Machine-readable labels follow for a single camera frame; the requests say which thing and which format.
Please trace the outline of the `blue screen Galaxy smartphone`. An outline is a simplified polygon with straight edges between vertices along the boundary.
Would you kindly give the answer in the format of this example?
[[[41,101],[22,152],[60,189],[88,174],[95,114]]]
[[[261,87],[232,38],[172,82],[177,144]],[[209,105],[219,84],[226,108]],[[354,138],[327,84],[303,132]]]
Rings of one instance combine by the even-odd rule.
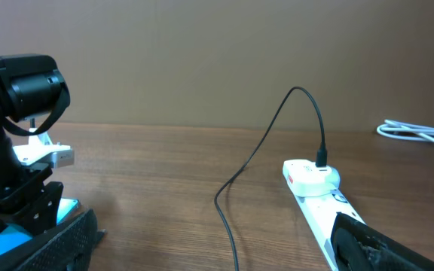
[[[62,198],[57,211],[57,224],[61,224],[79,208],[78,199]],[[10,224],[0,233],[0,255],[28,242],[33,235],[16,224]]]

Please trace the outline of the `white power strip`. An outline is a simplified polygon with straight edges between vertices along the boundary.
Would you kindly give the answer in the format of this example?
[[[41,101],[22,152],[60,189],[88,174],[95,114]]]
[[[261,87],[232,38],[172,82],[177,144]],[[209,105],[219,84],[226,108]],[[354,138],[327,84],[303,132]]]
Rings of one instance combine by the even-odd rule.
[[[342,212],[360,222],[363,222],[363,219],[351,206],[348,199],[340,192],[339,188],[323,196],[299,197],[294,195],[294,197],[314,234],[330,270],[338,271],[331,247],[332,228],[337,213]]]

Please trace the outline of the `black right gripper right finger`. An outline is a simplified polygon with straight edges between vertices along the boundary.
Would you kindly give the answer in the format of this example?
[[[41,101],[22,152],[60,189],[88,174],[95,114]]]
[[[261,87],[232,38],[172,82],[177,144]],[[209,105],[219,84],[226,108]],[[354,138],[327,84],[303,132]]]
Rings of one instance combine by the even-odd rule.
[[[342,212],[331,247],[339,271],[434,271],[434,261]]]

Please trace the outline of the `white USB charger plug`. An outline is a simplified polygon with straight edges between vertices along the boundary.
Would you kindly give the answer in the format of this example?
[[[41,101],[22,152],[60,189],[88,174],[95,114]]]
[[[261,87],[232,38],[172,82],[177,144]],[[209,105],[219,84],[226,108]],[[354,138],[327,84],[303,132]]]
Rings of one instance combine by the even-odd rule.
[[[337,190],[341,183],[337,169],[317,167],[310,160],[286,160],[283,176],[290,191],[299,197],[323,196]]]

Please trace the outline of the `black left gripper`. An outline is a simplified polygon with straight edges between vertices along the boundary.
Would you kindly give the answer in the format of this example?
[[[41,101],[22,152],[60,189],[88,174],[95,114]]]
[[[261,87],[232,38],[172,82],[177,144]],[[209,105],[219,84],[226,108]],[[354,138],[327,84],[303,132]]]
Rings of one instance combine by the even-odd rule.
[[[15,224],[37,236],[57,225],[63,184],[45,183],[51,174],[45,163],[0,172],[0,233]]]

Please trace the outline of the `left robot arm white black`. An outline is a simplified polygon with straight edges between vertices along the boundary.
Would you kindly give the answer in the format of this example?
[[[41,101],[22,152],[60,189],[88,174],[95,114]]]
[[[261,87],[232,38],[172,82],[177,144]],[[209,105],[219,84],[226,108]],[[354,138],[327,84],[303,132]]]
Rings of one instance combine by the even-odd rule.
[[[63,184],[46,182],[49,163],[24,165],[7,136],[38,136],[70,105],[69,89],[53,57],[0,56],[0,233],[10,224],[37,236],[57,224]]]

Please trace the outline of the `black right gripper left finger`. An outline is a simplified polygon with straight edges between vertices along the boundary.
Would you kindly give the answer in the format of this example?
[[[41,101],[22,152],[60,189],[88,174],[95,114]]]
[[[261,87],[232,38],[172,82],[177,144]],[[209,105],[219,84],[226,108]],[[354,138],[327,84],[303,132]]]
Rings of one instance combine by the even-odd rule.
[[[88,209],[0,255],[0,271],[88,271],[104,234]]]

